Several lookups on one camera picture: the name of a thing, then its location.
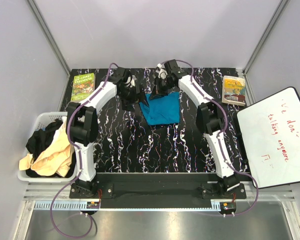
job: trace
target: black whiteboard border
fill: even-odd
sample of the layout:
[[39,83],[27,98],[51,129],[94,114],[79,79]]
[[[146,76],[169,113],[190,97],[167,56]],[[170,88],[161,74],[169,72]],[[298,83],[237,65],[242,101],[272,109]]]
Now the black whiteboard border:
[[[253,106],[253,105],[257,104],[257,103],[259,103],[259,102],[261,102],[261,101],[263,101],[263,100],[266,100],[266,99],[272,97],[273,95],[276,95],[276,94],[278,94],[278,93],[281,93],[281,92],[283,92],[283,91],[285,91],[285,90],[287,90],[287,89],[290,89],[290,88],[293,89],[293,90],[295,91],[295,93],[296,93],[296,95],[297,95],[297,97],[298,97],[298,99],[299,99],[299,102],[300,102],[300,96],[299,96],[299,93],[298,93],[297,89],[296,89],[294,86],[288,86],[288,87],[282,89],[281,91],[278,91],[278,92],[276,92],[276,93],[274,93],[274,94],[272,94],[272,95],[270,95],[270,96],[267,96],[266,98],[261,99],[260,101],[257,101],[257,102],[255,102],[255,103],[253,103],[252,105],[250,105],[250,106],[248,106],[248,107],[245,107],[244,109],[238,111],[236,114],[237,114],[237,122],[238,122],[239,127],[240,127],[240,122],[239,122],[239,119],[238,119],[238,113],[239,113],[239,112],[242,112],[242,111],[244,111],[244,110],[250,108],[251,106]],[[272,186],[258,187],[258,189],[268,189],[268,188],[273,188],[273,187],[285,186],[285,185],[290,185],[290,184],[299,184],[299,183],[300,183],[300,181],[293,181],[293,182],[287,182],[287,183],[279,184],[279,185],[272,185]],[[256,189],[256,186],[255,186],[254,181],[252,181],[252,185],[253,185],[254,188]]]

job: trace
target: gray wall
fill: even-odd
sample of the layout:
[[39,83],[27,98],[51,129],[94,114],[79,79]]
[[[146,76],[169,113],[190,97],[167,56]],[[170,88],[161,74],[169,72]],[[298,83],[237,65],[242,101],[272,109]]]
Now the gray wall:
[[36,0],[70,68],[243,68],[280,0]]
[[19,159],[37,116],[56,111],[67,76],[25,0],[0,0],[0,240],[14,231],[26,184]]
[[[300,0],[290,1],[247,76],[257,101],[289,86],[300,95]],[[300,183],[292,190],[300,211]]]

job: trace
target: blue cloth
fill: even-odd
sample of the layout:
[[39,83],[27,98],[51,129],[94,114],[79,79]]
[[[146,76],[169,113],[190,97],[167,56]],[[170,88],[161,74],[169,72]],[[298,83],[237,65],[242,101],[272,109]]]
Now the blue cloth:
[[149,100],[149,107],[140,102],[140,108],[148,125],[178,124],[180,122],[179,92],[172,92],[168,96]]

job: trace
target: green book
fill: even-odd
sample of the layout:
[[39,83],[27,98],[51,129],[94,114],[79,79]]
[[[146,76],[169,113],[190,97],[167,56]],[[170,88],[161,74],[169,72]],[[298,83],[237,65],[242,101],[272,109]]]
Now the green book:
[[95,90],[95,74],[89,73],[75,76],[73,79],[71,102],[78,103]]

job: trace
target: whiteboard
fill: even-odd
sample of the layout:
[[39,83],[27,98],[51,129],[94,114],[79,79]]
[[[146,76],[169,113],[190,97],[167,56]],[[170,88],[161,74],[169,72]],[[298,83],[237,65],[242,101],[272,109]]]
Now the whiteboard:
[[300,99],[288,87],[237,114],[259,188],[300,182]]

